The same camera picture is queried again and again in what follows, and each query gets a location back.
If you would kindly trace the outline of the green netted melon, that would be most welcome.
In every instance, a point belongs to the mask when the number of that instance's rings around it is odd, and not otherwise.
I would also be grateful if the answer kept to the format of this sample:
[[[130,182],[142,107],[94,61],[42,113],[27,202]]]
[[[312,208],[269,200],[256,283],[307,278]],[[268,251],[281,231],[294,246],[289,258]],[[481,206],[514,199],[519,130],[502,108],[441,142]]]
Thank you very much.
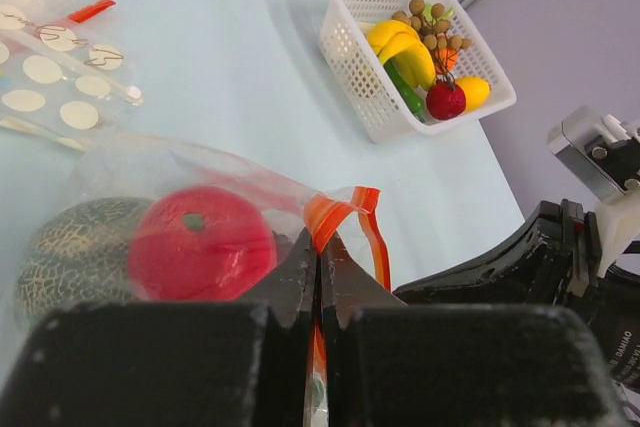
[[[131,301],[130,244],[152,201],[106,197],[52,217],[23,250],[14,289],[14,317],[24,326],[69,303]]]

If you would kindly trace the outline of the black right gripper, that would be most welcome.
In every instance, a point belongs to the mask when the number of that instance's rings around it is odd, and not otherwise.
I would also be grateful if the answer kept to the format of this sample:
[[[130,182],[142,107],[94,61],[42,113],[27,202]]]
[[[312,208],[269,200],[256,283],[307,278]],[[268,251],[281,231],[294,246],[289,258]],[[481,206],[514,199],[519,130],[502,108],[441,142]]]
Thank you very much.
[[[639,276],[617,265],[638,255],[619,223],[579,203],[541,202],[505,241],[455,267],[404,284],[409,305],[559,302],[589,326],[614,381],[639,390]]]

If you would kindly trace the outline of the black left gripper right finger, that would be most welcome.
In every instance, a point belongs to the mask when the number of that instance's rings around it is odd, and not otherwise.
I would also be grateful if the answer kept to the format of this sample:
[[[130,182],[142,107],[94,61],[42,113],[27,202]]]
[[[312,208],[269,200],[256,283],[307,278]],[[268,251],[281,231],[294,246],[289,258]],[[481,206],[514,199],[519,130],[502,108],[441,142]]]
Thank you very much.
[[[332,426],[621,426],[579,317],[536,305],[409,306],[333,238],[319,263]]]

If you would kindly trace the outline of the white plastic fruit basket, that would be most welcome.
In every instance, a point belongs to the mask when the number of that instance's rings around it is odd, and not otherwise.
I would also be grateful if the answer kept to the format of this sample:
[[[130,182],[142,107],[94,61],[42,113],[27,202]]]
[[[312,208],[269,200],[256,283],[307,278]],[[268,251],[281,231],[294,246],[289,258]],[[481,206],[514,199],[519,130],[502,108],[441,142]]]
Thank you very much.
[[[376,143],[443,133],[516,101],[457,0],[329,0],[319,46]]]

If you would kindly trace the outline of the bright red apple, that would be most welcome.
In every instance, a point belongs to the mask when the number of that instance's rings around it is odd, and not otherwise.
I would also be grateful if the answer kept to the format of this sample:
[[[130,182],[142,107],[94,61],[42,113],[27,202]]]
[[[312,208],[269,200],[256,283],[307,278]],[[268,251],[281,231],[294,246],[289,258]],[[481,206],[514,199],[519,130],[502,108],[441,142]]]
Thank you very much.
[[[193,186],[156,201],[133,235],[127,271],[145,300],[234,300],[277,264],[274,234],[244,197]]]

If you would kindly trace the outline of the clear zip bag red zipper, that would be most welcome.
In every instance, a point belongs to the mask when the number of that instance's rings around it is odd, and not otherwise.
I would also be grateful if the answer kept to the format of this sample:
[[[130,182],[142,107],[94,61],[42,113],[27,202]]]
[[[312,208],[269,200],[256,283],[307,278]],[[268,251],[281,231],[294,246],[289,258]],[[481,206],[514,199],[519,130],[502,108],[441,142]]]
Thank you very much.
[[[367,247],[379,191],[323,193],[245,158],[121,134],[88,149],[26,241],[5,426],[306,426],[318,260]]]

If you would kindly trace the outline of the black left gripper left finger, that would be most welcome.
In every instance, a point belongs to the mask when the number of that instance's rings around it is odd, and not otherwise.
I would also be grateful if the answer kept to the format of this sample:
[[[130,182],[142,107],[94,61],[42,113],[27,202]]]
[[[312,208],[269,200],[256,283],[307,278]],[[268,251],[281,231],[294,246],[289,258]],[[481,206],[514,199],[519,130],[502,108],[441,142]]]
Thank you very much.
[[[304,426],[317,254],[226,302],[93,302],[51,311],[1,392],[5,426]]]

